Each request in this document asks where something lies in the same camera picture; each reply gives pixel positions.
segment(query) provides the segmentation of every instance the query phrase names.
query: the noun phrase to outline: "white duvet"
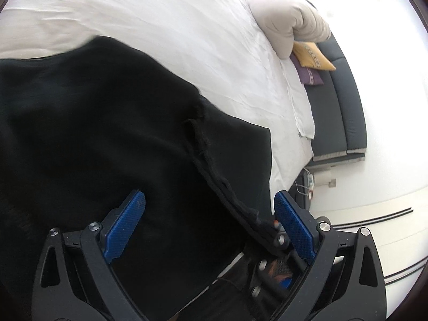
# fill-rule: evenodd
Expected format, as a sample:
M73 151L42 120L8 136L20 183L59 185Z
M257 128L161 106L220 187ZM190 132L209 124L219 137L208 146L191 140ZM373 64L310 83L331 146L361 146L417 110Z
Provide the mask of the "white duvet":
M305 89L245 0L9 0L0 13L0 58L52 55L93 35L142 50L227 114L269 128L272 200L312 157Z

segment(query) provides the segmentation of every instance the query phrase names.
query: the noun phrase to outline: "metal screw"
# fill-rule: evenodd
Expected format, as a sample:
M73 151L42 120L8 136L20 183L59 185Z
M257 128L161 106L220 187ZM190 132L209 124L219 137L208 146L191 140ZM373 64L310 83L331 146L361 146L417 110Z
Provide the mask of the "metal screw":
M320 223L320 229L322 231L329 231L331 229L330 225L326 222L321 222Z
M362 235L364 235L364 236L369 236L370 235L370 231L369 231L369 229L368 228L366 228L366 227L362 227L361 229L360 229L360 231L361 231L361 234Z
M256 286L255 288L253 288L253 291L251 293L251 295L253 296L253 298L257 298L258 294L260 293L262 289L260 288L260 286Z
M49 235L51 236L51 237L54 237L55 235L57 235L59 233L59 228L52 228L50 231L49 231Z
M98 222L92 222L88 227L90 231L97 231L101 226Z
M260 262L260 264L258 265L258 269L260 269L260 270L265 270L265 268L266 268L266 265L268 264L268 262L265 260L265 259L263 259L261 262Z

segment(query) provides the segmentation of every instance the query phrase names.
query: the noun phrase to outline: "white bed sheet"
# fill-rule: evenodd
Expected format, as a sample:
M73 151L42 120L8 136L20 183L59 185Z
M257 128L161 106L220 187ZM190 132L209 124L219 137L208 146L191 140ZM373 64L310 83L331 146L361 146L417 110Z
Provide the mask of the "white bed sheet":
M52 55L93 35L144 51L227 114L269 128L272 200L312 157L301 137L313 125L305 89L245 0L9 0L0 14L0 58Z

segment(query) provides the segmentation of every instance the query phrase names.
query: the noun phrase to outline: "blue pad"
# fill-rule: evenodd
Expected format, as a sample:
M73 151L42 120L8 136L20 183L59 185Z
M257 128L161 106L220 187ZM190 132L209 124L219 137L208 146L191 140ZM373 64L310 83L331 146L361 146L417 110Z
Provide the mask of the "blue pad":
M104 258L108 264L121 256L145 209L144 193L136 192L106 235Z
M311 233L281 192L275 195L273 206L277 219L281 222L290 237L290 241L297 254L311 264L315 258L314 242Z

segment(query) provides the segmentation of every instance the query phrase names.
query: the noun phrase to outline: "purple cushion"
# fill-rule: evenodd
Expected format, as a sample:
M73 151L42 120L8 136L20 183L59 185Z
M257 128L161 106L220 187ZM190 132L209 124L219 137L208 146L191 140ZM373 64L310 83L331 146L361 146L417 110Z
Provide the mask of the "purple cushion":
M300 65L294 53L290 55L290 59L292 60L293 64L296 67L297 73L299 74L300 82L302 82L302 84L308 84L308 85L324 84L319 72L316 69L310 69L308 67L303 67L302 65Z

